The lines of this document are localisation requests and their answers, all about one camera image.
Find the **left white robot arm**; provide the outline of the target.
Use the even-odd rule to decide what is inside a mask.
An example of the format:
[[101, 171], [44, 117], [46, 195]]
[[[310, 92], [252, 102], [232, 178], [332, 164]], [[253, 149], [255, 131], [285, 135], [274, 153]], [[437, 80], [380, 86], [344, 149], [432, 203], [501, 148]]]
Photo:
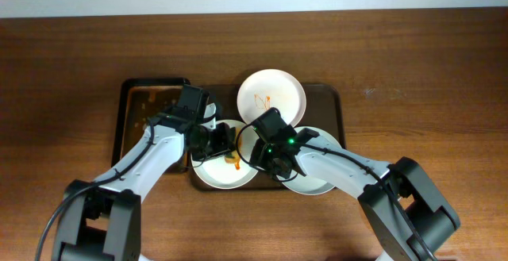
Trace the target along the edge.
[[67, 186], [35, 258], [55, 226], [53, 260], [143, 260], [141, 205], [160, 177], [187, 154], [204, 164], [234, 149], [234, 130], [216, 122], [220, 110], [209, 91], [183, 85], [178, 102], [150, 117], [142, 137], [113, 167], [91, 182]]

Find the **pink plate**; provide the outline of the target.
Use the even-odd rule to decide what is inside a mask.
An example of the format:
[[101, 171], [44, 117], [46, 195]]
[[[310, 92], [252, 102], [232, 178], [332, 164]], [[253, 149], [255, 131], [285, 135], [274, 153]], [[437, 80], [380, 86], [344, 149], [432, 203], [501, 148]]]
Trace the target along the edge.
[[244, 123], [257, 119], [275, 107], [283, 120], [296, 126], [306, 111], [306, 93], [291, 74], [278, 69], [257, 71], [242, 82], [237, 93], [237, 109]]

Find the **white plate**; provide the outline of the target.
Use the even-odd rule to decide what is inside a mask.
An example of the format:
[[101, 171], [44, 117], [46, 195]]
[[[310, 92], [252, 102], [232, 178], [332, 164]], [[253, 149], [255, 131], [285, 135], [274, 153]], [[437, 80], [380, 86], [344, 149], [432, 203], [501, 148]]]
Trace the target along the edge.
[[[258, 139], [257, 134], [252, 127], [245, 129], [241, 133], [241, 155], [249, 161], [252, 149]], [[230, 190], [245, 185], [250, 182], [257, 174], [258, 170], [250, 167], [240, 159], [238, 163], [226, 163], [224, 156], [208, 160], [201, 166], [200, 160], [191, 159], [192, 170], [208, 186], [221, 190]]]

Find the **yellow green scrub sponge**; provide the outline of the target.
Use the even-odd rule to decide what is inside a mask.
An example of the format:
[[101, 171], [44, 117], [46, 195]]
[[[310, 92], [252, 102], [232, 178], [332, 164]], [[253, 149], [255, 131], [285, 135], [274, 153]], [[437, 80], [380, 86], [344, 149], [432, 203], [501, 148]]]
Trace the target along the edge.
[[232, 151], [226, 153], [224, 159], [226, 163], [238, 163], [241, 158], [237, 151]]

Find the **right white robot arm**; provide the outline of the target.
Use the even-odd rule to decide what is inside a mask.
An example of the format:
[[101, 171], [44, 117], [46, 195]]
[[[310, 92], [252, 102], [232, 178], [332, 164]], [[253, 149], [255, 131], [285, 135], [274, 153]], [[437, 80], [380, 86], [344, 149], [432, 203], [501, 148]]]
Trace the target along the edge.
[[460, 218], [415, 160], [368, 159], [319, 132], [299, 131], [276, 108], [250, 122], [259, 139], [250, 164], [272, 177], [294, 172], [327, 182], [355, 198], [383, 248], [381, 260], [434, 260]]

